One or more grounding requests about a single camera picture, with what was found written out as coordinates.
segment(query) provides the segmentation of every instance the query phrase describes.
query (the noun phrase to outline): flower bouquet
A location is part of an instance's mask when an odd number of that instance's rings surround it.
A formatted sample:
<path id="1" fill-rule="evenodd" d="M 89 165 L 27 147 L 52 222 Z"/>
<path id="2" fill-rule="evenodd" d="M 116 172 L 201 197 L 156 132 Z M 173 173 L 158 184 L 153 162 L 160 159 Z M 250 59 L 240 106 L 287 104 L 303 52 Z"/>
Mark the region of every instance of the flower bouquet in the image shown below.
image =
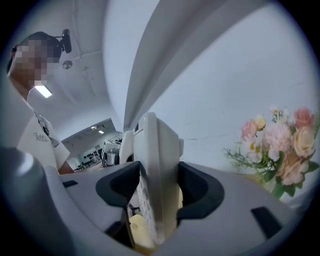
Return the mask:
<path id="1" fill-rule="evenodd" d="M 247 121 L 241 141 L 234 150 L 225 149 L 225 156 L 238 171 L 253 168 L 258 182 L 277 198 L 284 193 L 293 197 L 302 188 L 305 174 L 319 168 L 310 161 L 316 151 L 319 118 L 306 107 L 294 112 L 292 122 L 285 109 L 274 107 L 271 112 L 268 124 L 262 115 Z"/>

